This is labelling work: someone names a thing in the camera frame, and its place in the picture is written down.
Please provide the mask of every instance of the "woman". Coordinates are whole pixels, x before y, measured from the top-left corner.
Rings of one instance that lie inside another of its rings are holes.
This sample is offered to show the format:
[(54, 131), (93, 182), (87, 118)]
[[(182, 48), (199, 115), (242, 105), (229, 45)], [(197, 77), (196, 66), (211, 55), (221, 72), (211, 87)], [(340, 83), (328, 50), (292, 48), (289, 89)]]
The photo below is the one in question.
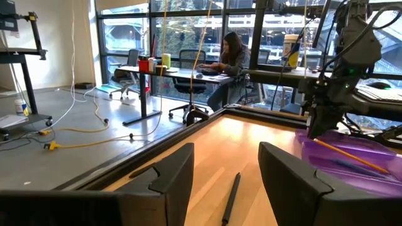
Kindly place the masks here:
[[(227, 74), (230, 77), (236, 77), (232, 83), (226, 84), (229, 86), (229, 103), (237, 103), (242, 92), (245, 92), (242, 82), (242, 70), (249, 66), (250, 52), (246, 45), (242, 44), (240, 37), (235, 32), (230, 32), (224, 37), (223, 53), (220, 56), (219, 63), (213, 63), (211, 65), (201, 65), (204, 68), (213, 68), (222, 73)], [(221, 85), (215, 92), (209, 97), (207, 103), (213, 110), (217, 111), (222, 106), (224, 92), (227, 87)]]

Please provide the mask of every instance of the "red container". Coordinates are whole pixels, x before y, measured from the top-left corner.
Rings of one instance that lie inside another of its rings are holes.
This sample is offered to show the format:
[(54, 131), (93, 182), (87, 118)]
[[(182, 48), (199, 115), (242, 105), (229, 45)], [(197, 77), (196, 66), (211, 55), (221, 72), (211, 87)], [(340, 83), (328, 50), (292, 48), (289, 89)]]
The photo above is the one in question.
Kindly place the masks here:
[(147, 60), (138, 60), (138, 67), (140, 72), (148, 72), (149, 70), (149, 61)]

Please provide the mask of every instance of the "wall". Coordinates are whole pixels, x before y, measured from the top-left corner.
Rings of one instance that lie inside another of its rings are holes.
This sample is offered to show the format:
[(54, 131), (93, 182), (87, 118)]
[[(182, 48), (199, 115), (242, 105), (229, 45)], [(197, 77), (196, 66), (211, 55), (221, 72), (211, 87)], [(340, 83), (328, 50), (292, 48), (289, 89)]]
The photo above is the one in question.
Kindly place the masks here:
[[(75, 82), (91, 82), (94, 67), (91, 64), (92, 44), (85, 24), (89, 24), (91, 2), (87, 0), (14, 0), (18, 14), (34, 11), (38, 15), (38, 29), (43, 49), (48, 50), (46, 60), (37, 56), (27, 56), (28, 68), (34, 89), (70, 85), (72, 82), (71, 57), (72, 46), (72, 7), (75, 10)], [(36, 48), (29, 22), (19, 20), (19, 38), (6, 31), (9, 48)], [(96, 25), (92, 22), (92, 34), (96, 34)], [(1, 65), (2, 82), (0, 86), (14, 89), (9, 65)], [(23, 73), (20, 65), (14, 64), (19, 83), (24, 89)]]
[(75, 0), (75, 82), (102, 84), (94, 0)]

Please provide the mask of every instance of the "yellow power plug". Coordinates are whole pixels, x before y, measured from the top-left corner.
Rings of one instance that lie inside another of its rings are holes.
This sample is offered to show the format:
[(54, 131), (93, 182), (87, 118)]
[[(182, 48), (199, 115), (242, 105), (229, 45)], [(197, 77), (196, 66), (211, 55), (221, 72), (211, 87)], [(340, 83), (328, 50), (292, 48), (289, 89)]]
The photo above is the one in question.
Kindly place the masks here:
[(47, 130), (47, 131), (39, 131), (39, 135), (41, 136), (46, 136), (47, 134), (49, 134), (51, 131)]
[(49, 149), (49, 151), (54, 151), (56, 148), (59, 148), (60, 145), (56, 143), (56, 141), (52, 141), (50, 144), (45, 144), (43, 148)]

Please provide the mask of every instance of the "black office chair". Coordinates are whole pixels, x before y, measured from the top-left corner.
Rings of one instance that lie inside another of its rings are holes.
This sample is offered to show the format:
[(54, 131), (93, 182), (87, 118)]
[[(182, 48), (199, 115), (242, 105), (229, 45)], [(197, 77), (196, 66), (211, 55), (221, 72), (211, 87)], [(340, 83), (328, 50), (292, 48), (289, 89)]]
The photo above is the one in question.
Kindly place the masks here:
[[(139, 50), (129, 50), (128, 52), (128, 59), (127, 59), (127, 64), (122, 64), (122, 63), (113, 63), (111, 65), (122, 67), (122, 66), (137, 66), (138, 63), (138, 55), (139, 55)], [(132, 85), (136, 85), (137, 81), (139, 80), (138, 75), (136, 73), (128, 73), (128, 72), (122, 72), (122, 71), (115, 71), (114, 75), (111, 77), (113, 82), (118, 83), (119, 85), (122, 86), (121, 89), (112, 91), (109, 94), (110, 98), (113, 98), (113, 93), (115, 92), (121, 92), (121, 97), (120, 100), (123, 100), (123, 94), (128, 92), (135, 92), (139, 94), (139, 91), (133, 90), (130, 88)]]
[[(194, 61), (197, 57), (197, 53), (198, 50), (180, 50), (179, 53), (180, 68), (192, 69), (194, 66)], [(206, 57), (207, 54), (205, 53), (205, 51), (201, 50), (197, 65), (200, 63), (205, 63)], [(169, 110), (169, 117), (170, 118), (173, 117), (173, 113), (171, 113), (172, 111), (183, 109), (184, 110), (183, 123), (186, 124), (187, 114), (194, 109), (194, 105), (192, 102), (193, 95), (204, 93), (205, 90), (207, 89), (207, 86), (206, 83), (204, 82), (193, 81), (193, 90), (190, 90), (190, 79), (188, 78), (173, 78), (173, 83), (175, 84), (175, 88), (177, 89), (177, 91), (179, 91), (179, 93), (190, 94), (190, 101), (186, 105)], [(195, 105), (195, 109), (196, 110), (203, 109), (205, 113), (208, 114), (208, 110), (205, 107)]]
[(271, 54), (271, 50), (259, 50), (258, 64), (268, 63), (269, 54)]

